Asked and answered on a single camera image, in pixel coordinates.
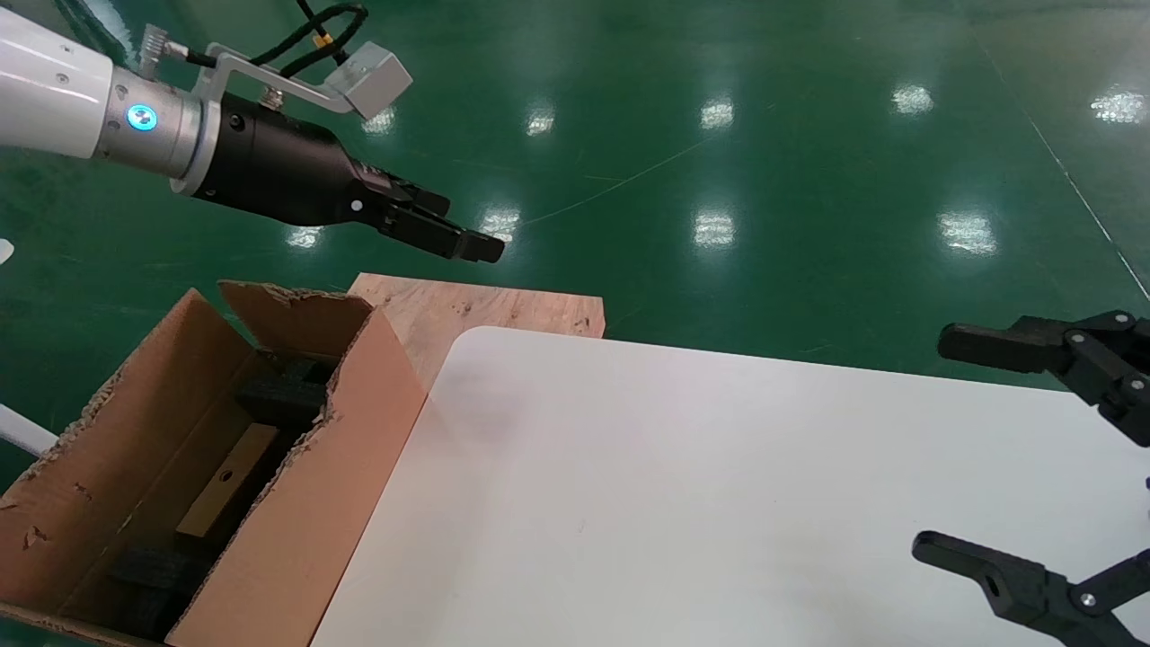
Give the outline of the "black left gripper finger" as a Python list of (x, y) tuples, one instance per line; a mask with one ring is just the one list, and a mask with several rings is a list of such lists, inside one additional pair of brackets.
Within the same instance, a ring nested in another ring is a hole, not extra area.
[(424, 217), (447, 217), (451, 201), (394, 174), (376, 174), (376, 205), (385, 217), (417, 213)]
[(503, 239), (452, 224), (447, 218), (417, 210), (385, 214), (376, 229), (394, 241), (448, 261), (496, 263), (503, 257)]

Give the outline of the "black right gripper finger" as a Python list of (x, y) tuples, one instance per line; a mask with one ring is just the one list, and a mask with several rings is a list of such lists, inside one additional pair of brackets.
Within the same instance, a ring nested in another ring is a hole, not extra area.
[(917, 533), (912, 556), (981, 587), (995, 617), (1063, 646), (1142, 646), (1114, 614), (1149, 590), (1149, 553), (1070, 581), (1046, 565), (935, 531)]
[(1015, 373), (1051, 373), (1141, 448), (1149, 446), (1149, 321), (1130, 311), (1060, 321), (1022, 316), (1010, 328), (950, 323), (942, 359)]

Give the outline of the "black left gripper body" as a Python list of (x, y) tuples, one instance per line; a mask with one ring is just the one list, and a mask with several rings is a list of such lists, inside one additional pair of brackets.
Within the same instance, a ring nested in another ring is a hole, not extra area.
[(388, 192), (328, 128), (228, 93), (193, 197), (291, 226), (358, 222), (385, 232), (398, 214)]

